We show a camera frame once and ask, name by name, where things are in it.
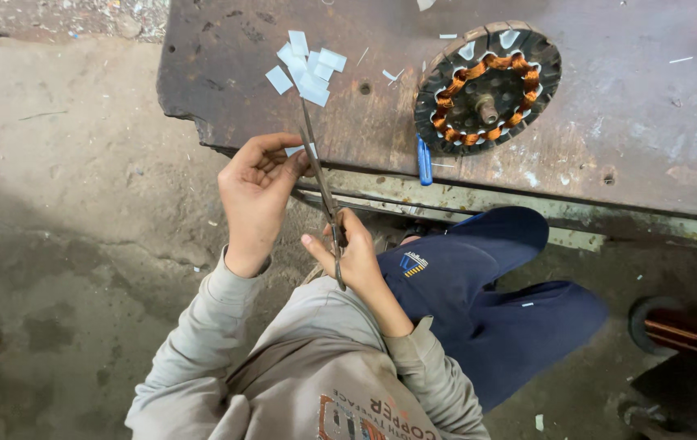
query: scissors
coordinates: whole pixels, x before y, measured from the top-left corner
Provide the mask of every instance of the scissors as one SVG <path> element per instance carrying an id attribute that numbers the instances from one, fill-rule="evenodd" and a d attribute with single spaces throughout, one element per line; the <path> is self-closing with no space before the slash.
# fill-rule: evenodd
<path id="1" fill-rule="evenodd" d="M 316 181 L 319 183 L 322 202 L 321 207 L 332 229 L 332 247 L 335 254 L 335 279 L 338 281 L 341 290 L 345 291 L 346 285 L 343 283 L 343 277 L 341 276 L 341 255 L 343 248 L 348 246 L 349 242 L 345 237 L 345 228 L 341 225 L 341 220 L 338 218 L 338 204 L 336 204 L 335 200 L 332 198 L 330 187 L 327 186 L 324 173 L 321 171 L 321 163 L 318 157 L 316 157 L 316 138 L 313 136 L 313 126 L 310 125 L 310 116 L 308 115 L 308 109 L 305 107 L 304 98 L 302 98 L 302 111 L 305 113 L 305 126 L 308 128 L 308 138 L 305 138 L 305 132 L 302 130 L 302 127 L 300 127 L 300 137 L 302 137 L 302 141 L 305 143 L 305 154 L 308 155 L 310 166 L 313 168 Z"/>

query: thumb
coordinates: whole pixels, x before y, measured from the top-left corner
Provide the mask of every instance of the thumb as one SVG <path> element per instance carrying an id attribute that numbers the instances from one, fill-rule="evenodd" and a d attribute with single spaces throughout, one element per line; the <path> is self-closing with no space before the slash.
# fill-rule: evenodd
<path id="1" fill-rule="evenodd" d="M 278 175 L 275 176 L 270 187 L 277 193 L 286 194 L 287 196 L 294 188 L 297 179 L 305 174 L 305 169 L 308 167 L 308 155 L 304 150 L 300 150 L 286 159 Z"/>
<path id="2" fill-rule="evenodd" d="M 300 239 L 302 245 L 308 250 L 308 253 L 324 266 L 324 270 L 334 276 L 335 271 L 335 256 L 329 252 L 321 241 L 313 237 L 313 235 L 304 234 Z"/>

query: sleeve cuff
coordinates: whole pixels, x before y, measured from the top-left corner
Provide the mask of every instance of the sleeve cuff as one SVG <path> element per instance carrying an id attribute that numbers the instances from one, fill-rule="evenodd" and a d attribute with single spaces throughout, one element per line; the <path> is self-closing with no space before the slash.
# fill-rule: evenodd
<path id="1" fill-rule="evenodd" d="M 273 262 L 273 258 L 268 256 L 265 260 L 259 273 L 253 278 L 243 278 L 237 276 L 226 267 L 224 256 L 229 245 L 224 245 L 221 249 L 221 258 L 218 260 L 216 270 L 207 275 L 202 283 L 207 283 L 207 292 L 210 297 L 216 301 L 223 303 L 245 303 L 253 301 L 253 297 L 249 297 L 248 292 L 253 290 L 253 287 L 259 282 L 259 276 L 264 275 L 267 269 Z"/>
<path id="2" fill-rule="evenodd" d="M 432 316 L 425 316 L 408 336 L 385 337 L 384 342 L 389 350 L 389 356 L 395 365 L 399 363 L 422 362 L 432 348 L 438 343 L 438 339 L 430 331 L 433 323 Z"/>

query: copper wire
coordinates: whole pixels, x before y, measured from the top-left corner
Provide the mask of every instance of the copper wire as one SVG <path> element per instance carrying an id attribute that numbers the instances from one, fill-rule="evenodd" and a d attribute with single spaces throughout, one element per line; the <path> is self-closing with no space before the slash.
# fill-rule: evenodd
<path id="1" fill-rule="evenodd" d="M 465 85 L 466 81 L 476 79 L 480 77 L 483 73 L 487 71 L 488 68 L 505 70 L 510 68 L 514 70 L 520 77 L 524 79 L 524 96 L 522 101 L 519 103 L 519 108 L 517 112 L 514 113 L 502 126 L 493 128 L 489 132 L 478 134 L 467 134 L 463 135 L 454 128 L 446 125 L 446 115 L 449 110 L 454 106 L 452 102 L 452 96 L 456 95 Z M 536 101 L 538 94 L 536 89 L 539 88 L 539 71 L 535 67 L 528 64 L 525 61 L 522 53 L 515 53 L 514 55 L 507 56 L 506 58 L 500 58 L 497 55 L 487 54 L 479 64 L 470 69 L 460 69 L 454 73 L 452 78 L 452 83 L 449 84 L 445 90 L 442 90 L 438 95 L 435 95 L 435 101 L 438 106 L 435 108 L 435 114 L 433 115 L 433 125 L 435 129 L 438 130 L 444 139 L 455 142 L 461 141 L 465 145 L 474 145 L 479 141 L 480 138 L 487 140 L 495 140 L 500 137 L 503 128 L 512 128 L 522 121 L 523 114 L 525 111 L 529 110 L 533 103 Z"/>

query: right hand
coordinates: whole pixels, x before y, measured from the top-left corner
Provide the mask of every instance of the right hand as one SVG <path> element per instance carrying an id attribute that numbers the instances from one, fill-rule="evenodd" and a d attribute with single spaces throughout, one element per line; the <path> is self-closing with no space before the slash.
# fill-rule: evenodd
<path id="1" fill-rule="evenodd" d="M 350 209 L 343 208 L 338 212 L 338 225 L 346 229 L 348 246 L 341 258 L 341 277 L 346 286 L 362 297 L 372 295 L 380 285 L 386 286 L 381 268 L 378 267 L 373 237 L 365 226 Z M 332 236 L 330 225 L 324 228 L 323 235 Z M 329 252 L 321 240 L 313 235 L 304 234 L 302 244 L 305 249 L 324 266 L 331 277 L 335 277 L 335 256 Z"/>

